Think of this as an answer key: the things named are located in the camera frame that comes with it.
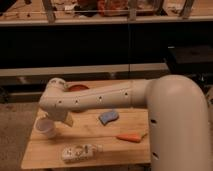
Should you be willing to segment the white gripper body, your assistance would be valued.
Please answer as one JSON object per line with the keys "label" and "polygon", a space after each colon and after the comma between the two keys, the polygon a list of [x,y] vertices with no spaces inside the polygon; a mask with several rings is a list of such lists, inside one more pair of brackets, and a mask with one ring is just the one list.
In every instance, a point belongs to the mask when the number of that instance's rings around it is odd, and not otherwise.
{"label": "white gripper body", "polygon": [[44,111],[44,115],[52,121],[58,121],[69,127],[73,126],[72,115],[66,110]]}

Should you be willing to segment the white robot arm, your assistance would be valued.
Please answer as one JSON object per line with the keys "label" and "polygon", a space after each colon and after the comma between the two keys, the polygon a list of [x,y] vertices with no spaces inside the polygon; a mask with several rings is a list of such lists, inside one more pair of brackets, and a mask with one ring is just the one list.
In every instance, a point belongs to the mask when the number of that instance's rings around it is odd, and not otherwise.
{"label": "white robot arm", "polygon": [[64,80],[53,78],[39,106],[61,122],[70,111],[146,108],[152,171],[213,171],[208,103],[200,87],[185,76],[128,80],[74,92]]}

